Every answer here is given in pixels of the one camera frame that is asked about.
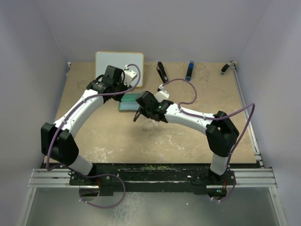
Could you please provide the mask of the green lined glasses case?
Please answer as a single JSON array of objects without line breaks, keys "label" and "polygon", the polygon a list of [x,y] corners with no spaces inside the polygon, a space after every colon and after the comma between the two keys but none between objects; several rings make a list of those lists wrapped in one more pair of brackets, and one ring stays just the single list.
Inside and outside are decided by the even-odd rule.
[{"label": "green lined glasses case", "polygon": [[139,96],[139,93],[130,93],[125,94],[121,102],[119,102],[118,110],[119,111],[134,111],[136,112],[139,108],[139,104],[136,102],[136,98]]}]

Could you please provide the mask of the aviator sunglasses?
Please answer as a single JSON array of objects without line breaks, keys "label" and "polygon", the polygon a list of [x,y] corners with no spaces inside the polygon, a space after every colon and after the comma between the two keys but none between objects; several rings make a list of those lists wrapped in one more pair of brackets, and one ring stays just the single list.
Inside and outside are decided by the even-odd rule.
[{"label": "aviator sunglasses", "polygon": [[141,112],[141,108],[139,108],[139,109],[136,111],[135,115],[134,115],[133,122],[136,122],[136,121],[138,120],[138,118],[140,117],[141,113],[142,113],[142,112]]}]

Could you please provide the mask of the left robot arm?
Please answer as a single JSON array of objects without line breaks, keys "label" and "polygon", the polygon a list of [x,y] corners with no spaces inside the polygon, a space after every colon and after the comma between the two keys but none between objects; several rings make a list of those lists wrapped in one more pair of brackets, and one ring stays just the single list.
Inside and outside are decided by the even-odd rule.
[{"label": "left robot arm", "polygon": [[46,157],[47,170],[51,170],[49,160],[53,159],[80,173],[80,179],[85,184],[91,185],[96,181],[93,164],[79,154],[74,139],[95,110],[109,99],[121,101],[123,95],[133,89],[131,83],[138,76],[139,72],[128,66],[124,69],[107,66],[105,73],[87,85],[81,98],[66,114],[54,123],[45,123],[41,127],[41,152]]}]

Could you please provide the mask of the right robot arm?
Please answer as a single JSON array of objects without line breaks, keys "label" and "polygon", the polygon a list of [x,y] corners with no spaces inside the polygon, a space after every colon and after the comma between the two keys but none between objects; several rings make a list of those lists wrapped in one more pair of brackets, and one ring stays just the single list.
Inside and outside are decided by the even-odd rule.
[{"label": "right robot arm", "polygon": [[206,114],[180,108],[178,104],[167,99],[158,101],[155,95],[148,91],[139,94],[135,101],[139,108],[134,121],[143,115],[157,122],[182,125],[204,134],[213,152],[209,179],[214,184],[225,180],[230,152],[239,136],[239,131],[225,112]]}]

